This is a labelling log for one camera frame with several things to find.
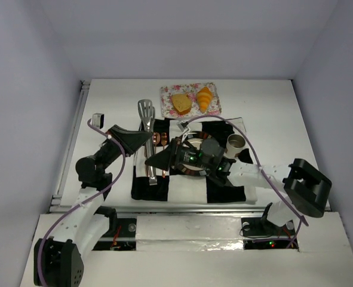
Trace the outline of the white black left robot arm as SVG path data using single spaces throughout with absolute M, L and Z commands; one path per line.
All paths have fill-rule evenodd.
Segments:
M 115 229 L 116 212 L 103 204 L 122 174 L 114 176 L 106 169 L 117 158 L 133 155 L 152 135 L 114 125 L 103 136 L 105 141 L 95 154 L 76 162 L 81 187 L 75 203 L 35 244 L 36 286 L 80 285 L 86 257 L 103 235 Z

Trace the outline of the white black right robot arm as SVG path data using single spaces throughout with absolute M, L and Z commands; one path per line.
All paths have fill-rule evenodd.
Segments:
M 265 207 L 262 222 L 268 227 L 282 227 L 298 218 L 324 216 L 332 182 L 304 159 L 296 158 L 287 166 L 262 166 L 225 157 L 225 150 L 217 140 L 204 139 L 198 148 L 179 138 L 145 161 L 161 170 L 186 166 L 202 169 L 203 174 L 220 186 L 271 188 L 280 198 Z

